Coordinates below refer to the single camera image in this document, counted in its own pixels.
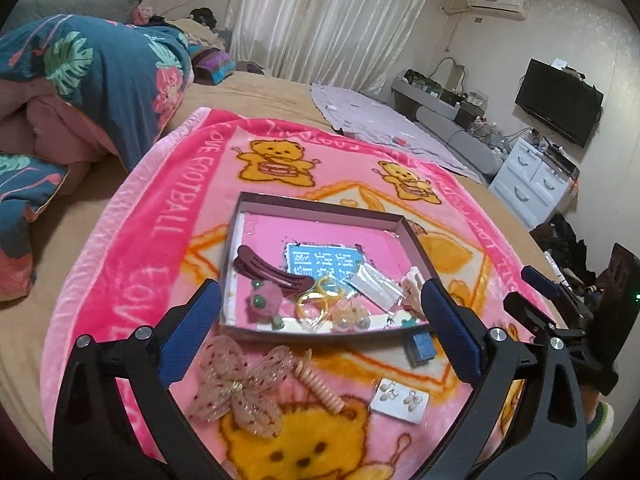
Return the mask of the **person's right hand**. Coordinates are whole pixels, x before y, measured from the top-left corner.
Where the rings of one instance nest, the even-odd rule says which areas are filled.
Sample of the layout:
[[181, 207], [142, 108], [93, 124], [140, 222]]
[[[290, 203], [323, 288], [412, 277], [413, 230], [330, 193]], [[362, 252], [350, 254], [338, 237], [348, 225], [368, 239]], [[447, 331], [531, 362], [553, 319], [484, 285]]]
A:
[[585, 422], [590, 427], [599, 427], [611, 417], [611, 408], [601, 400], [601, 393], [593, 386], [580, 387], [582, 395], [582, 407], [585, 413]]

